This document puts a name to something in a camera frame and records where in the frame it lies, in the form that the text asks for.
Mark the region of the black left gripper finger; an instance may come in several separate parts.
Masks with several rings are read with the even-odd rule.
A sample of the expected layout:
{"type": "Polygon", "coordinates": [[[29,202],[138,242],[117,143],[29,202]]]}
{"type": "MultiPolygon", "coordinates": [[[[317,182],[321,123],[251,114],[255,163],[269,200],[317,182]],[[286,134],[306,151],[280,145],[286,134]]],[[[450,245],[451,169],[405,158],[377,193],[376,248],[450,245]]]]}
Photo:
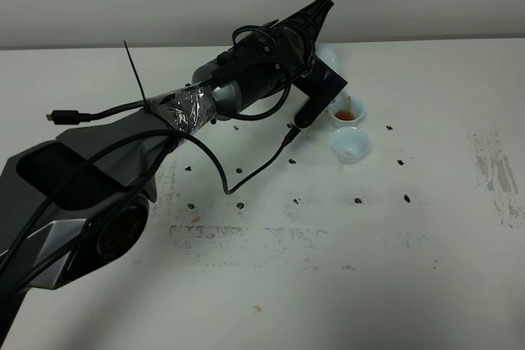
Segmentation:
{"type": "Polygon", "coordinates": [[[315,44],[325,19],[333,6],[332,0],[315,0],[292,16],[284,19],[282,24],[300,33],[305,42],[315,44]]]}

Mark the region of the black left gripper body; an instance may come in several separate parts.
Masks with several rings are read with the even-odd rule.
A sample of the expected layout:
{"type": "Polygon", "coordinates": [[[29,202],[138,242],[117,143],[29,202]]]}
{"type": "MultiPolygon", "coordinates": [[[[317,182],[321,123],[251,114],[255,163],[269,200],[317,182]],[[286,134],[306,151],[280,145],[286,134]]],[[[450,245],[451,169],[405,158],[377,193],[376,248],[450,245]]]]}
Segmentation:
{"type": "Polygon", "coordinates": [[[300,24],[245,25],[233,32],[233,80],[244,100],[290,86],[307,68],[316,31],[300,24]]]}

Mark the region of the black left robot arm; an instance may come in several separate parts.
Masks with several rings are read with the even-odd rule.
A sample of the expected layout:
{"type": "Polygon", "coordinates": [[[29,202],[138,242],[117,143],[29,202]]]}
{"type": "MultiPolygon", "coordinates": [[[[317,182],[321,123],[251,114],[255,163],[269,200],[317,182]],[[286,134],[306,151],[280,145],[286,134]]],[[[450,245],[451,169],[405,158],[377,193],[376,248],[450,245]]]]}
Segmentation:
{"type": "Polygon", "coordinates": [[[128,252],[156,201],[166,157],[216,120],[248,114],[292,88],[307,95],[286,140],[309,127],[331,96],[331,73],[315,43],[331,0],[315,0],[284,20],[246,25],[232,47],[199,67],[190,84],[95,114],[54,111],[55,139],[7,160],[1,174],[1,327],[8,330],[29,289],[57,289],[128,252]]]}

